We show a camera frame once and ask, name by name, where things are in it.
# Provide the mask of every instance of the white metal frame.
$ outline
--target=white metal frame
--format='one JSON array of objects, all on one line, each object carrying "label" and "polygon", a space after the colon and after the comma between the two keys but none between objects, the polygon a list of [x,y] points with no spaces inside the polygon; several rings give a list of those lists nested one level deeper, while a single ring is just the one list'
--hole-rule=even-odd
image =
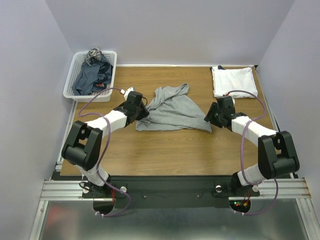
[{"label": "white metal frame", "polygon": [[[211,67],[209,65],[122,65],[121,67]],[[270,114],[273,128],[278,131],[275,117],[268,105],[268,102],[263,94],[268,112]],[[69,119],[65,129],[63,141],[61,144],[60,152],[67,135],[72,126],[74,116],[76,113],[77,102],[74,101],[70,111]],[[56,161],[56,171],[61,171],[63,158],[59,154]],[[30,240],[37,240],[40,238],[41,230],[44,224],[46,211],[49,201],[93,201],[93,199],[82,198],[82,188],[79,186],[81,181],[45,181],[43,184],[39,205],[37,208],[36,216],[34,219],[33,227],[30,234]],[[304,179],[296,179],[291,174],[291,179],[278,179],[279,184],[279,199],[296,199],[305,230],[310,240],[320,239],[320,225],[316,217],[314,207],[311,202],[311,195],[308,186]],[[259,185],[260,196],[251,197],[251,199],[264,200],[273,199],[275,197],[275,182],[273,180],[266,180]],[[239,197],[230,197],[229,200],[239,200]],[[111,201],[110,198],[94,199],[99,201]]]}]

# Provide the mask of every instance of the laundry basket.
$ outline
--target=laundry basket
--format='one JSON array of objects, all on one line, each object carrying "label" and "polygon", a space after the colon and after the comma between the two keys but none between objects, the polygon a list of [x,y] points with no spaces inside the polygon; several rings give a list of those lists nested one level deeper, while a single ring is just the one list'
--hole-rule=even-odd
[{"label": "laundry basket", "polygon": [[[80,51],[77,52],[71,62],[71,66],[68,72],[68,76],[66,77],[63,96],[67,99],[73,99],[77,102],[89,102],[97,93],[92,93],[91,95],[75,95],[72,90],[72,86],[81,70],[81,66],[85,61],[85,57],[88,51]],[[107,85],[107,88],[112,88],[114,86],[115,74],[116,74],[116,63],[117,63],[117,54],[114,51],[102,51],[102,54],[109,61],[109,63],[113,66],[112,71],[112,79],[111,83]],[[101,93],[93,102],[109,102],[112,94],[112,89]]]}]

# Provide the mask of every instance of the wooden tabletop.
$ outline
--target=wooden tabletop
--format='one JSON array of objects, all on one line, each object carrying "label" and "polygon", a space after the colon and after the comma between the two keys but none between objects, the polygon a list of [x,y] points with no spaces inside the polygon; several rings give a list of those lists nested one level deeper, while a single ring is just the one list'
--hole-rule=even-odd
[{"label": "wooden tabletop", "polygon": [[[262,90],[254,68],[252,68],[258,96]],[[213,77],[209,67],[117,67],[114,86],[128,89],[131,86],[147,97],[149,103],[158,87],[177,87],[189,84],[188,96],[207,114],[213,95]],[[83,113],[107,114],[124,102],[114,90],[109,102],[93,102]],[[95,116],[78,117],[84,103],[78,103],[74,121],[87,122]],[[263,114],[256,99],[235,100],[237,112],[254,118]],[[272,129],[270,116],[257,121]],[[118,176],[176,176],[176,175],[231,175],[240,168],[239,134],[211,126],[212,133],[182,129],[176,131],[136,131],[133,123],[111,134],[109,148],[101,166],[111,175]],[[107,138],[102,140],[101,152]],[[257,147],[246,140],[244,148],[245,167],[258,162]],[[80,171],[66,160],[63,161],[62,176],[80,176]]]}]

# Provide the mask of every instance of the purple cable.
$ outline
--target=purple cable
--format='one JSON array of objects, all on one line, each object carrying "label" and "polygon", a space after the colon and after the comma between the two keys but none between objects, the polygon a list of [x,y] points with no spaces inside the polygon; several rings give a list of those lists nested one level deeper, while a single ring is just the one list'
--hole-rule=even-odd
[{"label": "purple cable", "polygon": [[[244,90],[232,90],[232,91],[229,91],[226,95],[229,95],[230,93],[235,93],[235,92],[241,92],[241,93],[245,93],[245,94],[249,94],[251,96],[253,96],[255,99],[257,99],[262,107],[263,107],[263,114],[261,116],[258,116],[258,117],[255,117],[255,118],[252,118],[252,120],[248,121],[243,129],[243,133],[242,133],[242,137],[241,137],[241,147],[240,147],[240,163],[241,163],[241,172],[242,172],[242,176],[243,176],[243,179],[246,181],[247,184],[249,185],[258,185],[260,184],[261,182],[250,182],[246,175],[245,175],[245,160],[244,160],[244,145],[245,145],[245,138],[246,138],[246,133],[248,131],[248,128],[249,128],[249,125],[253,122],[253,121],[256,121],[256,120],[259,120],[259,119],[262,119],[266,116],[267,114],[267,108],[266,108],[266,105],[264,104],[264,102],[258,98],[256,95],[252,94],[251,92],[249,91],[244,91]],[[252,213],[241,213],[241,214],[244,214],[244,215],[248,215],[248,216],[253,216],[253,215],[257,215],[257,214],[261,214],[261,213],[264,213],[265,211],[269,210],[271,207],[273,207],[273,205],[275,204],[276,200],[277,200],[277,197],[278,197],[278,192],[279,192],[279,186],[278,186],[278,182],[276,179],[274,179],[274,182],[275,182],[275,187],[276,187],[276,190],[275,190],[275,196],[274,196],[274,199],[272,201],[272,203],[265,209],[261,210],[261,211],[257,211],[257,212],[252,212]]]},{"label": "purple cable", "polygon": [[99,160],[98,160],[98,162],[97,162],[97,164],[96,164],[96,172],[97,172],[97,175],[99,176],[99,178],[100,178],[109,188],[111,188],[111,189],[113,189],[113,190],[115,190],[115,191],[117,191],[117,192],[119,192],[119,193],[121,193],[121,194],[124,194],[124,195],[128,198],[128,203],[127,203],[127,205],[126,205],[122,210],[120,210],[120,211],[118,211],[118,212],[116,212],[116,213],[104,215],[104,214],[101,214],[101,213],[98,212],[98,211],[95,212],[95,214],[97,214],[97,215],[99,215],[99,216],[102,216],[102,217],[104,217],[104,218],[117,216],[117,215],[123,213],[125,210],[127,210],[128,207],[129,207],[130,204],[131,204],[131,197],[130,197],[129,194],[127,194],[126,192],[121,191],[120,189],[112,186],[110,183],[108,183],[106,180],[104,180],[104,178],[101,176],[101,174],[100,174],[100,172],[99,172],[100,163],[101,163],[102,158],[104,157],[104,155],[105,155],[105,153],[106,153],[106,151],[107,151],[107,149],[108,149],[108,146],[109,146],[109,143],[110,143],[110,139],[111,139],[111,127],[110,127],[110,122],[109,122],[109,120],[108,120],[103,114],[101,114],[101,113],[99,113],[99,112],[89,112],[89,113],[85,113],[85,114],[81,114],[81,112],[82,112],[90,103],[92,103],[92,101],[95,100],[100,94],[102,94],[102,93],[104,93],[104,92],[106,92],[106,91],[108,91],[108,90],[111,90],[111,89],[116,89],[116,90],[121,91],[120,88],[116,88],[116,87],[108,87],[108,88],[102,90],[102,91],[99,92],[96,96],[94,96],[87,104],[85,104],[85,105],[80,109],[80,111],[79,111],[79,113],[78,113],[78,117],[85,117],[85,116],[88,116],[88,115],[98,115],[98,116],[102,117],[102,118],[106,121],[107,128],[108,128],[108,138],[107,138],[105,147],[104,147],[104,149],[103,149],[103,151],[102,151],[102,154],[101,154],[101,156],[100,156],[100,158],[99,158]]}]

